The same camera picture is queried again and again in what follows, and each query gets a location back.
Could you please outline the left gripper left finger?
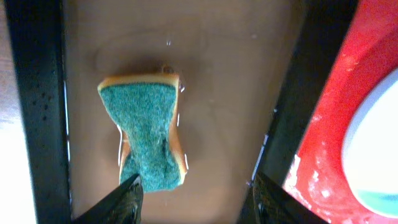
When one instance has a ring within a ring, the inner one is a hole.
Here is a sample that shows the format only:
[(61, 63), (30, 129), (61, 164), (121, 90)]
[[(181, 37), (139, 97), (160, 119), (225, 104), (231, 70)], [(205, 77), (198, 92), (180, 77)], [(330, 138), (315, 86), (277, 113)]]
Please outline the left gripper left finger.
[(143, 198), (141, 177), (134, 174), (73, 223), (140, 224)]

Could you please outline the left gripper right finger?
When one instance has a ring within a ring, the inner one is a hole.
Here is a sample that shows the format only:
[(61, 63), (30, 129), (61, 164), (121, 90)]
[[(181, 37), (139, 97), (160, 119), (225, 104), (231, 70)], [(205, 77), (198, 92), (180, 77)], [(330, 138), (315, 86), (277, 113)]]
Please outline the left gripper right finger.
[(252, 186), (257, 223), (328, 224), (262, 172), (256, 174)]

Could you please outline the pale blue plate top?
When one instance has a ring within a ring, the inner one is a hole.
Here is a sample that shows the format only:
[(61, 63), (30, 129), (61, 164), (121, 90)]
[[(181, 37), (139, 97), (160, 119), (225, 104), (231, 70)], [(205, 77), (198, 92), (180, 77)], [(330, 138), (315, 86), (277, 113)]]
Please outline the pale blue plate top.
[(361, 205), (397, 218), (397, 70), (361, 102), (345, 133), (342, 167)]

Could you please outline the green and yellow sponge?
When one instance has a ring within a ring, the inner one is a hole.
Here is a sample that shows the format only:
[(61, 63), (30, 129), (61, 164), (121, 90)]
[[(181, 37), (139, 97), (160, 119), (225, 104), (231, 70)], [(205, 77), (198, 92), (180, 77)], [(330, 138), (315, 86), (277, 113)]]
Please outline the green and yellow sponge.
[(104, 107), (121, 131), (119, 181), (139, 175), (145, 193), (174, 190), (188, 172), (178, 136), (178, 73), (105, 78)]

